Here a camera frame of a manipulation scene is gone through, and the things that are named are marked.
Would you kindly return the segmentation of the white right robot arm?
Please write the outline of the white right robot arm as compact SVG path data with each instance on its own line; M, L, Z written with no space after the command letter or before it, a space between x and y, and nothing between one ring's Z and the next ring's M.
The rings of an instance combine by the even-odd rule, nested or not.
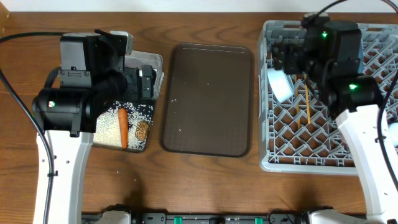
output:
M389 133L386 104L375 78L359 71L362 33L357 23L309 13L301 21L302 43L272 46L274 69L303 73L346 141L366 203L366 218L332 208L307 212L308 223L397 223L397 152Z

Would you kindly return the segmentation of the light blue cup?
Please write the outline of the light blue cup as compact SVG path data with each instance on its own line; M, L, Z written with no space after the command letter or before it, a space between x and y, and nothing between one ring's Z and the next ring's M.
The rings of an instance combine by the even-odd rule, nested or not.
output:
M388 132L391 141L395 147L398 146L398 122L390 123L388 127Z

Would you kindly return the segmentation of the light blue bowl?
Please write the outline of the light blue bowl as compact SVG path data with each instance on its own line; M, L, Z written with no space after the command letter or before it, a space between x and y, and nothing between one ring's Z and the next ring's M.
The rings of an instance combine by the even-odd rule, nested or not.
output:
M294 95L293 81L283 70L269 68L267 70L267 77L277 101L282 103Z

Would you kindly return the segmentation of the wooden chopstick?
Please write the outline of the wooden chopstick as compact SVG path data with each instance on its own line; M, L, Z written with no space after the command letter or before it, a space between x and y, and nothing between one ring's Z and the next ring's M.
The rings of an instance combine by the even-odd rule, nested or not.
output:
M307 123L311 124L311 117L310 117L310 105L309 105L309 89L307 85L307 74L304 73L304 84L305 84L305 100L306 100L306 111L307 111Z
M296 76L295 76L295 84L297 84L298 80L299 80L299 76L296 75ZM296 98L299 97L299 86L295 88L295 97L296 97ZM296 106L296 112L297 112L297 115L300 115L300 105L299 105L299 103L298 103L297 106ZM298 127L298 129L301 128L301 120L300 120L300 117L298 118L298 121L297 121L297 127Z

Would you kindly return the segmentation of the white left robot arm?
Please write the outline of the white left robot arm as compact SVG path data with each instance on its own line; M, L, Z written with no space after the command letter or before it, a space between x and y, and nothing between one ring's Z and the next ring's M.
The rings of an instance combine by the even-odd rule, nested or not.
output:
M32 102L39 125L35 223L81 222L93 145L146 148L163 59L132 46L132 35L122 31L61 36L61 65Z

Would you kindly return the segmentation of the brown mushroom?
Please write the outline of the brown mushroom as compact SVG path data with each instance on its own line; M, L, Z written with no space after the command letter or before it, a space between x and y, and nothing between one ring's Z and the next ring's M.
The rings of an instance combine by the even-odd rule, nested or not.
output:
M146 121L140 121L137 123L135 137L137 140L144 141L147 138L149 132L149 123Z

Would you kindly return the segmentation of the orange carrot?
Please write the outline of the orange carrot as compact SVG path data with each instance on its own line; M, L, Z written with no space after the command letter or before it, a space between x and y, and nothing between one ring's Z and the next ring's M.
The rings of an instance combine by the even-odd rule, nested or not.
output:
M125 108L120 108L118 110L118 120L121 135L121 145L123 149L126 149L128 145L128 115Z

